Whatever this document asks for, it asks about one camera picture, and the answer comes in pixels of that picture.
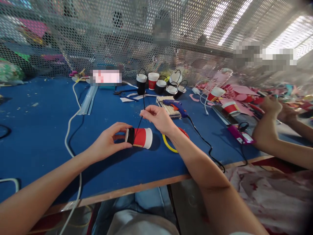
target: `pants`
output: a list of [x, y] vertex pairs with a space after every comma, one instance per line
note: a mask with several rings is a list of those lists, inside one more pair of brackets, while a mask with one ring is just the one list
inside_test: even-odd
[[159, 215], [176, 225], [176, 217], [167, 187], [162, 186], [103, 201], [92, 229], [92, 235], [107, 234], [114, 214], [123, 210]]

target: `wooden table edge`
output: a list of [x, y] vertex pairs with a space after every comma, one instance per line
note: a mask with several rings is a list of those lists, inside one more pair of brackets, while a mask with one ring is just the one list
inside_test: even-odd
[[[266, 155], [266, 156], [261, 156], [261, 157], [249, 159], [248, 163], [258, 162], [258, 161], [265, 160], [265, 159], [268, 159], [271, 157], [273, 157], [273, 156]], [[245, 164], [245, 162], [241, 161], [241, 162], [235, 162], [235, 163], [227, 164], [224, 167], [225, 167], [225, 169], [229, 169], [231, 167], [237, 167], [237, 166], [240, 166], [243, 164]], [[167, 178], [167, 179], [163, 179], [163, 180], [153, 181], [153, 182], [146, 183], [146, 184], [139, 184], [139, 185], [128, 187], [128, 188], [118, 189], [118, 190], [108, 192], [105, 194], [83, 198], [79, 201], [77, 207], [82, 207], [82, 206], [90, 205], [93, 203], [102, 202], [102, 201], [109, 200], [112, 198], [117, 198], [117, 197], [125, 196], [128, 194], [156, 188], [156, 187], [161, 187], [161, 186], [164, 186], [167, 184], [177, 183], [177, 182], [187, 180], [190, 178], [191, 178], [190, 175], [180, 175], [180, 176], [175, 176], [175, 177], [171, 177], [171, 178]], [[59, 205], [52, 206], [46, 211], [45, 215], [50, 215], [50, 214], [55, 214], [55, 213], [58, 213], [61, 211], [70, 210], [73, 208], [74, 203], [75, 203], [75, 201], [71, 201], [71, 202], [62, 203]]]

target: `white paper strip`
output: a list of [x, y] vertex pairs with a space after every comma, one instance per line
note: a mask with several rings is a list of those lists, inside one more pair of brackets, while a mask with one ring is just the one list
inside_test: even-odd
[[[158, 96], [158, 95], [149, 95], [149, 94], [145, 94], [144, 96], [146, 97], [146, 96]], [[134, 99], [136, 99], [136, 100], [140, 100], [140, 99], [143, 98], [143, 96], [141, 95], [141, 96], [132, 97], [132, 98], [134, 98]], [[129, 100], [129, 99], [127, 99], [127, 98], [120, 98], [120, 99], [121, 99], [122, 102], [133, 102], [133, 100]]]
[[135, 88], [138, 88], [137, 86], [134, 86], [134, 85], [132, 85], [132, 84], [130, 84], [129, 82], [126, 82], [126, 81], [122, 81], [122, 83], [125, 83], [125, 84], [127, 84], [127, 85], [133, 86], [133, 87], [135, 87]]

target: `blue glue gun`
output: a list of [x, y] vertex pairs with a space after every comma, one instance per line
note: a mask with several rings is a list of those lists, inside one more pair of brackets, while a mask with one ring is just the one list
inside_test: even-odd
[[161, 102], [165, 105], [172, 106], [174, 110], [177, 110], [182, 115], [182, 118], [188, 117], [187, 111], [183, 109], [182, 103], [180, 103], [179, 101], [162, 100]]

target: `white cable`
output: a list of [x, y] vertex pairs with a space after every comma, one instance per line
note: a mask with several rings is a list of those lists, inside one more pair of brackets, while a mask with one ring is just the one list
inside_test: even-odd
[[13, 181], [14, 184], [15, 184], [15, 192], [17, 193], [20, 189], [20, 184], [19, 182], [17, 181], [17, 179], [14, 179], [14, 178], [8, 178], [8, 179], [2, 179], [0, 180], [0, 182], [6, 182], [6, 181]]
[[210, 88], [209, 89], [204, 89], [205, 91], [207, 91], [208, 92], [208, 96], [206, 97], [206, 99], [205, 99], [205, 102], [203, 103], [202, 102], [202, 100], [201, 100], [201, 98], [202, 98], [202, 96], [203, 96], [203, 94], [206, 94], [205, 92], [203, 92], [201, 95], [200, 95], [200, 102], [204, 105], [204, 109], [205, 109], [205, 113], [207, 114], [207, 115], [209, 115], [209, 113], [208, 113], [208, 111], [206, 110], [206, 106], [207, 106], [207, 104], [206, 104], [206, 102], [207, 102], [207, 100], [208, 100], [208, 97], [209, 97], [209, 94], [210, 94], [210, 89], [211, 89], [211, 86], [212, 86], [212, 82], [211, 81], [208, 81], [208, 85], [210, 84]]
[[[68, 150], [68, 152], [69, 152], [69, 154], [71, 155], [72, 158], [75, 157], [75, 156], [74, 156], [74, 154], [72, 153], [72, 151], [70, 150], [70, 148], [69, 148], [69, 146], [68, 146], [68, 144], [67, 144], [67, 138], [68, 138], [69, 131], [70, 131], [70, 128], [71, 128], [71, 122], [72, 122], [73, 118], [76, 117], [76, 115], [77, 115], [77, 114], [79, 113], [79, 111], [81, 110], [81, 105], [79, 104], [79, 101], [78, 101], [77, 94], [76, 94], [76, 92], [75, 92], [74, 86], [75, 86], [82, 78], [80, 78], [78, 81], [76, 81], [75, 84], [73, 85], [73, 91], [74, 91], [75, 98], [76, 98], [76, 101], [77, 101], [78, 106], [79, 106], [79, 110], [73, 115], [73, 117], [71, 117], [71, 118], [69, 119], [68, 125], [67, 125], [67, 133], [66, 133], [65, 140], [64, 140], [65, 147], [66, 147], [66, 149]], [[75, 201], [74, 206], [73, 206], [73, 208], [72, 208], [72, 210], [71, 210], [71, 213], [69, 214], [69, 216], [68, 216], [68, 218], [67, 218], [65, 224], [63, 225], [63, 228], [62, 228], [62, 230], [61, 230], [61, 232], [60, 232], [59, 235], [62, 235], [62, 234], [63, 234], [63, 232], [64, 232], [64, 230], [65, 230], [65, 228], [66, 228], [66, 226], [67, 226], [69, 220], [70, 220], [71, 217], [72, 217], [72, 214], [73, 214], [75, 208], [77, 207], [77, 204], [78, 204], [78, 201], [79, 201], [79, 197], [80, 197], [80, 194], [81, 194], [81, 190], [82, 190], [82, 173], [79, 174], [79, 188], [78, 188], [78, 193], [77, 193], [76, 201]]]
[[201, 81], [197, 82], [194, 86], [191, 86], [191, 87], [197, 87], [197, 85], [198, 85], [200, 82], [203, 82], [203, 81], [208, 81], [208, 82], [210, 82], [210, 80], [204, 79], [204, 80], [201, 80]]

